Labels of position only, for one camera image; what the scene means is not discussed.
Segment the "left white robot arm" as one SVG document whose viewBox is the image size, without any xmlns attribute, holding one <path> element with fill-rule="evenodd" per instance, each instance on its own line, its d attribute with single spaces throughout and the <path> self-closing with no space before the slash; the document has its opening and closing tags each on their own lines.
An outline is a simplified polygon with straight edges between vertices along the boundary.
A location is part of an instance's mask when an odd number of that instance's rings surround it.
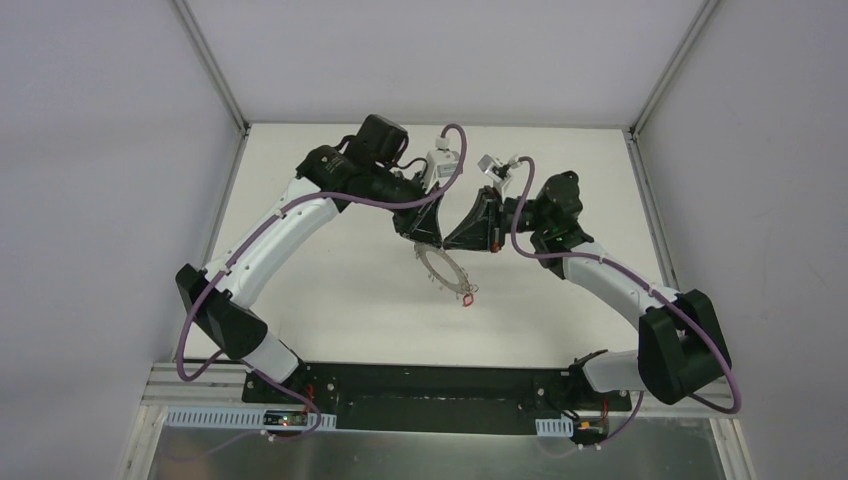
<svg viewBox="0 0 848 480">
<path fill-rule="evenodd" d="M 450 182 L 425 185 L 396 169 L 408 141 L 403 127 L 367 116 L 358 132 L 338 145 L 311 150 L 283 194 L 239 243 L 200 269 L 179 270 L 176 281 L 187 306 L 176 355 L 181 380 L 194 381 L 204 371 L 185 369 L 187 336 L 197 325 L 221 354 L 264 373 L 266 389 L 279 403 L 293 404 L 303 396 L 305 378 L 296 371 L 301 359 L 251 307 L 293 253 L 350 204 L 408 220 L 438 202 Z"/>
</svg>

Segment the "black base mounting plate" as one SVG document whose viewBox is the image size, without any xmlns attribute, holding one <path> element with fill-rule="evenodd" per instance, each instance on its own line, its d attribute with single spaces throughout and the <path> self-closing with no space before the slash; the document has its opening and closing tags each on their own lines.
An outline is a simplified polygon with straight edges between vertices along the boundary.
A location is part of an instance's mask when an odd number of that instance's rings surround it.
<svg viewBox="0 0 848 480">
<path fill-rule="evenodd" d="M 567 369 L 316 362 L 284 385 L 345 430 L 531 435 L 563 413 L 594 420 L 632 408 Z"/>
</svg>

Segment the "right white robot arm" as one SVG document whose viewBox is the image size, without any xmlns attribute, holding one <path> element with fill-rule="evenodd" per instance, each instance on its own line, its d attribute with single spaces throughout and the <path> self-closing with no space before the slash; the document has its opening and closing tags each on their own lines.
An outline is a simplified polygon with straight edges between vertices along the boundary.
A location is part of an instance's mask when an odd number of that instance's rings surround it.
<svg viewBox="0 0 848 480">
<path fill-rule="evenodd" d="M 699 290 L 654 286 L 610 256 L 580 226 L 579 194 L 572 171 L 550 177 L 533 199 L 504 197 L 483 187 L 442 246 L 495 253 L 527 233 L 533 247 L 529 258 L 592 293 L 634 326 L 636 349 L 602 350 L 574 361 L 570 369 L 576 376 L 567 393 L 576 407 L 593 409 L 608 392 L 619 390 L 648 392 L 667 405 L 696 398 L 732 365 L 711 300 Z"/>
</svg>

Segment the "aluminium frame rail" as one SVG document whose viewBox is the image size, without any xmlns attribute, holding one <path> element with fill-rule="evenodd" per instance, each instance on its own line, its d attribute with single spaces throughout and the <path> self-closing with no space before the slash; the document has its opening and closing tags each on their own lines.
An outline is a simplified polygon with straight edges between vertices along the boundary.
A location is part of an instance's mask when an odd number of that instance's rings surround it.
<svg viewBox="0 0 848 480">
<path fill-rule="evenodd" d="M 155 363 L 150 370 L 142 405 L 231 406 L 241 404 L 247 371 L 233 364 L 209 367 L 198 379 L 184 382 L 173 363 Z"/>
</svg>

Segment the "metal key ring disc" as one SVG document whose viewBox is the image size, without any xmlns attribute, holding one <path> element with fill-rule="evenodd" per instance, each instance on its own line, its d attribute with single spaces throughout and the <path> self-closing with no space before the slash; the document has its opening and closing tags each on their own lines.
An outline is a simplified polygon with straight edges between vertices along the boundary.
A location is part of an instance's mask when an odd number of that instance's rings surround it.
<svg viewBox="0 0 848 480">
<path fill-rule="evenodd" d="M 445 250 L 415 243 L 413 251 L 415 259 L 427 271 L 428 278 L 441 289 L 452 292 L 458 298 L 477 293 L 478 287 L 471 282 L 467 271 Z"/>
</svg>

